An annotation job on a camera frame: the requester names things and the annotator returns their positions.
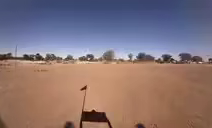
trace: flag pole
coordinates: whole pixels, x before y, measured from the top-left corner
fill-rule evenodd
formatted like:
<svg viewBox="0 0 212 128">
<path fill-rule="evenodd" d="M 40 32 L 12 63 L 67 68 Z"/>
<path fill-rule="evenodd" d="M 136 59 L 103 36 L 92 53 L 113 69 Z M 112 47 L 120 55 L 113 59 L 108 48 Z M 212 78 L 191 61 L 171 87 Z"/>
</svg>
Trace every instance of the flag pole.
<svg viewBox="0 0 212 128">
<path fill-rule="evenodd" d="M 17 45 L 15 48 L 15 68 L 17 67 Z"/>
<path fill-rule="evenodd" d="M 82 91 L 82 90 L 85 90 L 85 92 L 84 92 L 83 105 L 82 105 L 82 112 L 81 112 L 81 117 L 80 117 L 80 128 L 83 128 L 82 117 L 83 117 L 83 111 L 84 111 L 85 101 L 86 101 L 86 95 L 87 95 L 87 85 L 84 86 L 83 88 L 81 88 L 81 91 Z"/>
</svg>

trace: sandy field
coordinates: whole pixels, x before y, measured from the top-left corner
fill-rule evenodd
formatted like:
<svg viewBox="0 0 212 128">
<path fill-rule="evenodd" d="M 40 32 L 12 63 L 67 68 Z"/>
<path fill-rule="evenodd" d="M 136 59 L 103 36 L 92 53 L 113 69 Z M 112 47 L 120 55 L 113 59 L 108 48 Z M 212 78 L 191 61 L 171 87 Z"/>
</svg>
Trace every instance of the sandy field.
<svg viewBox="0 0 212 128">
<path fill-rule="evenodd" d="M 212 66 L 194 64 L 2 67 L 0 117 L 8 128 L 63 128 L 66 121 L 78 128 L 85 85 L 85 110 L 106 112 L 113 128 L 138 122 L 146 128 L 212 128 Z"/>
</svg>

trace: small flag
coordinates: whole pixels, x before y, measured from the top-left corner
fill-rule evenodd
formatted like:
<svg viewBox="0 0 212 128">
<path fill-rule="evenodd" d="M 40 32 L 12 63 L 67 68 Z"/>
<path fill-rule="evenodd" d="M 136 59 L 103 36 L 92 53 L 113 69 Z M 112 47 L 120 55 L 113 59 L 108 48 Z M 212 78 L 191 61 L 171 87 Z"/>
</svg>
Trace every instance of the small flag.
<svg viewBox="0 0 212 128">
<path fill-rule="evenodd" d="M 80 89 L 80 91 L 83 91 L 83 90 L 87 90 L 87 85 Z"/>
</svg>

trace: sky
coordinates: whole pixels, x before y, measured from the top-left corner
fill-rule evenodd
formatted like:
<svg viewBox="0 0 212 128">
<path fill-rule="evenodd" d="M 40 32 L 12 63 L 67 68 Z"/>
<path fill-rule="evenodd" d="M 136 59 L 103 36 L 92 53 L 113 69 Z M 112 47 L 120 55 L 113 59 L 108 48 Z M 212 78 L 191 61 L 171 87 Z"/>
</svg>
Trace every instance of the sky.
<svg viewBox="0 0 212 128">
<path fill-rule="evenodd" d="M 212 57 L 212 0 L 0 0 L 0 53 Z"/>
</svg>

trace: post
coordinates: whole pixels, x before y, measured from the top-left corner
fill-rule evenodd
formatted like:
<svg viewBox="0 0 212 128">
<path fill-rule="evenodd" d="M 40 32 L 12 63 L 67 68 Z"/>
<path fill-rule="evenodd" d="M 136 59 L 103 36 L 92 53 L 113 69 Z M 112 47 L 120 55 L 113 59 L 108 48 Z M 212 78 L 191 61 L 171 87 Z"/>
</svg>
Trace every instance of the post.
<svg viewBox="0 0 212 128">
<path fill-rule="evenodd" d="M 82 117 L 83 117 L 83 111 L 84 111 L 85 101 L 86 101 L 87 85 L 86 85 L 85 87 L 83 87 L 83 88 L 81 89 L 81 91 L 82 91 L 82 90 L 85 90 L 85 92 L 84 92 L 83 105 L 82 105 L 82 112 L 81 112 L 81 117 L 80 117 L 80 128 L 83 128 Z"/>
</svg>

